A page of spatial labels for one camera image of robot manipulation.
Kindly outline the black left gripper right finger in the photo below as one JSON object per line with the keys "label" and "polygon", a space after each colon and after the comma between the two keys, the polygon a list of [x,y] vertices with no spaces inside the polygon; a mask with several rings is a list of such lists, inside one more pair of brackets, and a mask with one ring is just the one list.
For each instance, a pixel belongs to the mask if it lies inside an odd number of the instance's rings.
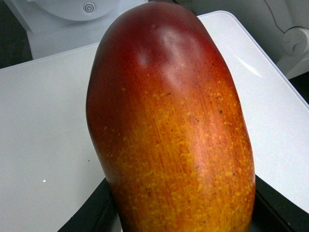
{"label": "black left gripper right finger", "polygon": [[260,177],[255,177],[256,194],[252,232],[307,232],[309,214],[296,206]]}

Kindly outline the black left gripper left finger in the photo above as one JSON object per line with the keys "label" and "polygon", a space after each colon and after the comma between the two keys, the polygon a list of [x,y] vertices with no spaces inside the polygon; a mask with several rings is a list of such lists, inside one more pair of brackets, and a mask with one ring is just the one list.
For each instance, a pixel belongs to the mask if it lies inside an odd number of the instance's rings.
{"label": "black left gripper left finger", "polygon": [[81,208],[59,229],[60,232],[119,232],[121,223],[106,179]]}

